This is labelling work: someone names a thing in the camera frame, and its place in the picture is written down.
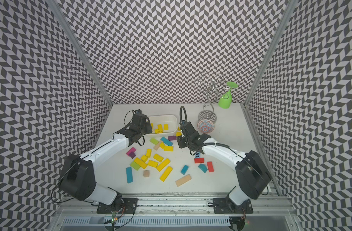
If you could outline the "yellow rectangular block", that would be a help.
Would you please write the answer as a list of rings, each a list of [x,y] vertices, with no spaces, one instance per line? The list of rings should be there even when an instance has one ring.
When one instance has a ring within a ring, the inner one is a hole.
[[[158,124],[158,131],[159,131],[159,133],[163,133],[162,124]]]

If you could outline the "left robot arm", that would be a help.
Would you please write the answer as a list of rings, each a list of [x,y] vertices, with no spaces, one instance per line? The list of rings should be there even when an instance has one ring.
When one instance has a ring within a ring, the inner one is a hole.
[[[130,122],[114,132],[108,141],[83,154],[67,157],[57,187],[80,201],[114,205],[120,194],[99,184],[97,172],[114,155],[151,133],[149,117],[140,109],[134,111]]]

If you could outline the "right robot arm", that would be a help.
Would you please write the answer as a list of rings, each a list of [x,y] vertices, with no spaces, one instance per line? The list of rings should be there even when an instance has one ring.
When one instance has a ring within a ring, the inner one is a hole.
[[[227,202],[241,206],[249,199],[258,199],[268,187],[272,176],[255,151],[248,153],[234,150],[207,134],[200,135],[190,122],[180,122],[182,135],[177,138],[179,148],[188,148],[191,154],[199,152],[225,163],[236,173],[237,185],[229,192]]]

